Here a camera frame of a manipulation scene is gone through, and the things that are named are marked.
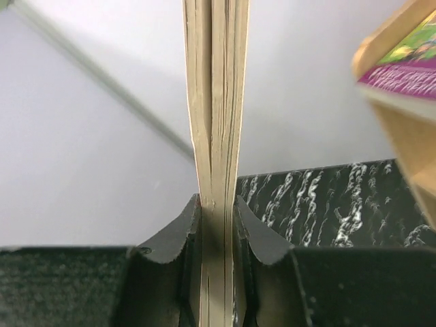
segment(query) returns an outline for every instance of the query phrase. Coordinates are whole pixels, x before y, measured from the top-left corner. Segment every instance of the colorful book cover illustration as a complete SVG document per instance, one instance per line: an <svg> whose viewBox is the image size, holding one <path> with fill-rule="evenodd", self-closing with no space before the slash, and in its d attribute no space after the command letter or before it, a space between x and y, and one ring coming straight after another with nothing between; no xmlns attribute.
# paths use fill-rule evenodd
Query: colorful book cover illustration
<svg viewBox="0 0 436 327"><path fill-rule="evenodd" d="M436 99L436 10L359 82L387 92Z"/></svg>

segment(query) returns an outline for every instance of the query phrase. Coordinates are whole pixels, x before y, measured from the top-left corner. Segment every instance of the marbled black surface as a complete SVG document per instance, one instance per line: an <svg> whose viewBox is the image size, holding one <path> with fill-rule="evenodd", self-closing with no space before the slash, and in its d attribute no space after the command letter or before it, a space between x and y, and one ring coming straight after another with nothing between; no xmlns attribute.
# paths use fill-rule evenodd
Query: marbled black surface
<svg viewBox="0 0 436 327"><path fill-rule="evenodd" d="M246 176L236 192L294 245L436 246L394 160Z"/></svg>

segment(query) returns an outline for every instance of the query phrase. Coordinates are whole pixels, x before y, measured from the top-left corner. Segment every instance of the white wall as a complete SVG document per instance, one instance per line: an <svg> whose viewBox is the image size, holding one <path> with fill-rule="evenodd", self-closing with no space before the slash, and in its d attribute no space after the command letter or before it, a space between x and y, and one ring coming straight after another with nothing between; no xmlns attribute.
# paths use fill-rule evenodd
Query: white wall
<svg viewBox="0 0 436 327"><path fill-rule="evenodd" d="M193 162L10 10L0 31L0 246L136 244L175 218Z"/></svg>
<svg viewBox="0 0 436 327"><path fill-rule="evenodd" d="M25 1L190 143L182 0ZM240 175L393 157L349 65L403 2L251 2Z"/></svg>

